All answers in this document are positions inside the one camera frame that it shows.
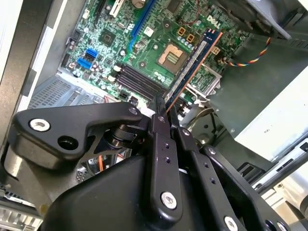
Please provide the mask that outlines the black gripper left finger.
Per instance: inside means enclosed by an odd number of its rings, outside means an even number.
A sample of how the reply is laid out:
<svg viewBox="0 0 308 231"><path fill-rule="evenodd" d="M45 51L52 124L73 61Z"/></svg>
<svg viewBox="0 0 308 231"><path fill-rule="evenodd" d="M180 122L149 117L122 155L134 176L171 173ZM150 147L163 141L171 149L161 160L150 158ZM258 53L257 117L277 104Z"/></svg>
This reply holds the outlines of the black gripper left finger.
<svg viewBox="0 0 308 231"><path fill-rule="evenodd" d="M21 159L15 177L45 218L64 192L130 157L178 162L168 108L161 98L152 106L149 116L127 102L21 111L11 123L5 163Z"/></svg>

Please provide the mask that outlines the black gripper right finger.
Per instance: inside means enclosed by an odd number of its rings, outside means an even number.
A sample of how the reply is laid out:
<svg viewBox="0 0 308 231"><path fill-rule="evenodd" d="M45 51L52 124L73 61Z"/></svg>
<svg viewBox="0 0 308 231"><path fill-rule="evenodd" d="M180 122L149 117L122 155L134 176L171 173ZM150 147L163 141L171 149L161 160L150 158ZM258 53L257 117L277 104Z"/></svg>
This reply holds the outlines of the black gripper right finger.
<svg viewBox="0 0 308 231"><path fill-rule="evenodd" d="M198 149L180 127L174 107L167 111L180 163L197 185L197 202L210 231L288 231L290 227L212 146Z"/></svg>

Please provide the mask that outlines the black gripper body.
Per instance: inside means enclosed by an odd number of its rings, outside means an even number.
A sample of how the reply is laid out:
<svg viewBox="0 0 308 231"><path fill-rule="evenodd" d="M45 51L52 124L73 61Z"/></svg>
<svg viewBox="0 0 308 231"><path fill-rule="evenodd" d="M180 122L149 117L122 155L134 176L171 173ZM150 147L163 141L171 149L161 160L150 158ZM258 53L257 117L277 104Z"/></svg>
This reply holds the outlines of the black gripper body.
<svg viewBox="0 0 308 231"><path fill-rule="evenodd" d="M133 156L64 192L41 230L225 230L221 207L192 184L175 157Z"/></svg>

